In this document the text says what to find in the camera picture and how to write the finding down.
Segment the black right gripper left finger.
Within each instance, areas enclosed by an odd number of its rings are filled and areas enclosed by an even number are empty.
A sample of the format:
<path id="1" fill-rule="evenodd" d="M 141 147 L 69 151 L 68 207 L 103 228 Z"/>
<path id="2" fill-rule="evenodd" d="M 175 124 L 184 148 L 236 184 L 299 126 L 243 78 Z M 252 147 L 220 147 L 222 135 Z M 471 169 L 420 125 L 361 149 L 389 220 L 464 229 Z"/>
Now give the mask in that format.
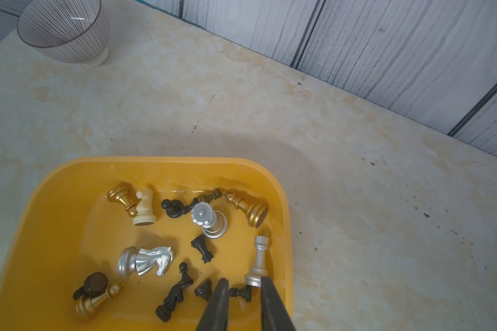
<path id="1" fill-rule="evenodd" d="M 226 331 L 229 322 L 229 299 L 229 281 L 221 278 L 207 302 L 207 308 L 197 325 L 197 330 Z"/>

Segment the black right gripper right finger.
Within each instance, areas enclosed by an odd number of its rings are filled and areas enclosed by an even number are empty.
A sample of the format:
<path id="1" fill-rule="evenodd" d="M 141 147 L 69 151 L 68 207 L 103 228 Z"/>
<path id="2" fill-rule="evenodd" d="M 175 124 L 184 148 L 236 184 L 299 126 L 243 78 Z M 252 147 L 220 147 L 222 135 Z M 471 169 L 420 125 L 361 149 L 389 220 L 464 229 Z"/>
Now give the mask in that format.
<path id="1" fill-rule="evenodd" d="M 262 331 L 296 331 L 272 278 L 262 277 L 260 289 Z"/>

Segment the black chess knight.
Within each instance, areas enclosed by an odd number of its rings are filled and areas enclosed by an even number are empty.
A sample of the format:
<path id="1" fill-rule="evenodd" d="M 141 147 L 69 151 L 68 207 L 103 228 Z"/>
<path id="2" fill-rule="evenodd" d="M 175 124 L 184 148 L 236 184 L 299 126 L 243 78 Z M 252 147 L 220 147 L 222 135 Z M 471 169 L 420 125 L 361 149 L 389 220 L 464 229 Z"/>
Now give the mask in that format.
<path id="1" fill-rule="evenodd" d="M 212 280 L 210 278 L 206 278 L 194 289 L 195 296 L 208 302 L 213 293 L 212 285 Z"/>

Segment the black chess pawn mid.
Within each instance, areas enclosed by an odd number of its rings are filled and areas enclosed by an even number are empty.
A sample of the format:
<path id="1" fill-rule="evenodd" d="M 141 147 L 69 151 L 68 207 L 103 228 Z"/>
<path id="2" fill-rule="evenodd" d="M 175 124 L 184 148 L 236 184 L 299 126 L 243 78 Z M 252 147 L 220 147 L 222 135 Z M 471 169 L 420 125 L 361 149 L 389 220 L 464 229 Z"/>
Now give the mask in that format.
<path id="1" fill-rule="evenodd" d="M 242 288 L 230 288 L 230 297 L 239 297 L 245 300 L 245 302 L 250 303 L 252 301 L 252 287 L 250 285 L 245 285 Z"/>

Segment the small black chess piece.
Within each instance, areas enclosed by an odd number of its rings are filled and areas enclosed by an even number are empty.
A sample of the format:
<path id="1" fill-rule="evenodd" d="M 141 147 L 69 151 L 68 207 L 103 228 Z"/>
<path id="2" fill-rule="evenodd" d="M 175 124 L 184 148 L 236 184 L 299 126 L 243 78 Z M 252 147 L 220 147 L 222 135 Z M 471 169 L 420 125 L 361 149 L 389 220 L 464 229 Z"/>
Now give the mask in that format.
<path id="1" fill-rule="evenodd" d="M 212 258 L 214 258 L 211 251 L 209 251 L 207 248 L 206 237 L 203 234 L 200 234 L 199 236 L 194 238 L 191 241 L 191 246 L 200 252 L 204 263 L 209 263 L 211 262 Z"/>

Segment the gold chess piece front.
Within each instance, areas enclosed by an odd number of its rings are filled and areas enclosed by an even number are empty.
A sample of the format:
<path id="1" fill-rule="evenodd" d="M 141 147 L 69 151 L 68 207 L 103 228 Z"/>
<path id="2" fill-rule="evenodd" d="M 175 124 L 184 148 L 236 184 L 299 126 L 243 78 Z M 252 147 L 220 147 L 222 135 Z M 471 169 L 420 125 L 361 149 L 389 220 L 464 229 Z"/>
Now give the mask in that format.
<path id="1" fill-rule="evenodd" d="M 247 201 L 243 196 L 232 191 L 225 191 L 224 196 L 226 201 L 232 204 L 235 209 L 244 213 L 249 227 L 259 228 L 265 221 L 269 212 L 265 203 Z"/>

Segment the cream white chess pawn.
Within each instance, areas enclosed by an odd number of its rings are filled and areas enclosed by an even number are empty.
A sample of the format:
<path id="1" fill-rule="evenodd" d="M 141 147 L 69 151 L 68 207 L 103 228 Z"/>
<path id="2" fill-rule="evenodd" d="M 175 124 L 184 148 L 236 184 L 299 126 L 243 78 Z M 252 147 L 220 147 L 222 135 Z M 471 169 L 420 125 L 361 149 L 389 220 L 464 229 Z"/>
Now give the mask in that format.
<path id="1" fill-rule="evenodd" d="M 153 191 L 145 187 L 136 192 L 139 202 L 136 206 L 137 214 L 133 218 L 135 226 L 149 226 L 157 222 L 157 217 L 153 213 Z"/>

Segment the bronze chess pawn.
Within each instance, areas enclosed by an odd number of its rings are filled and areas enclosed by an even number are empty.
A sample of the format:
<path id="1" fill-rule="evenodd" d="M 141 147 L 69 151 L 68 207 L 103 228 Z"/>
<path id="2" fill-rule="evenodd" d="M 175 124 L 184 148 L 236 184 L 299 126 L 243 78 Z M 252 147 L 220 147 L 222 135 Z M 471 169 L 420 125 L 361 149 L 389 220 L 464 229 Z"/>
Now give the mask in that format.
<path id="1" fill-rule="evenodd" d="M 222 191 L 219 188 L 215 189 L 214 191 L 212 191 L 211 193 L 208 193 L 208 194 L 203 193 L 192 200 L 192 202 L 188 205 L 188 209 L 189 210 L 193 209 L 195 207 L 195 205 L 197 205 L 201 202 L 205 202 L 205 203 L 209 204 L 211 201 L 217 200 L 221 196 L 222 196 Z"/>

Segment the gold chess bishop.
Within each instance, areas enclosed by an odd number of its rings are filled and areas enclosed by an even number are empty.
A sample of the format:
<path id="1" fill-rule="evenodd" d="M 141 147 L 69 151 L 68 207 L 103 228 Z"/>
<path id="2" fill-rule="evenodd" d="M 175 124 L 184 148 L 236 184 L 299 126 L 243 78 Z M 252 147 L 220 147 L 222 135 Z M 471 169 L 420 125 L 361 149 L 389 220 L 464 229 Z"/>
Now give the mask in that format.
<path id="1" fill-rule="evenodd" d="M 80 319 L 92 319 L 96 316 L 99 307 L 103 304 L 103 302 L 108 299 L 112 299 L 119 295 L 124 289 L 124 283 L 115 282 L 107 286 L 105 291 L 101 294 L 89 297 L 87 295 L 81 296 L 75 305 L 77 316 Z"/>

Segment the gold chess pawn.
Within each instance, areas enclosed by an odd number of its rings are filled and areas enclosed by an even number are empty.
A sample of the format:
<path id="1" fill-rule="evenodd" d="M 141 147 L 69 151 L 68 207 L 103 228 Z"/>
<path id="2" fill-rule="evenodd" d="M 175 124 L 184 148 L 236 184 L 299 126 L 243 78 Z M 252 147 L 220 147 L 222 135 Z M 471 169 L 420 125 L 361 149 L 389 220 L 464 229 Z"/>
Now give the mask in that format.
<path id="1" fill-rule="evenodd" d="M 123 205 L 126 213 L 130 217 L 137 216 L 137 203 L 131 197 L 131 186 L 128 183 L 119 183 L 112 187 L 106 193 L 106 198 L 110 203 L 118 203 Z"/>

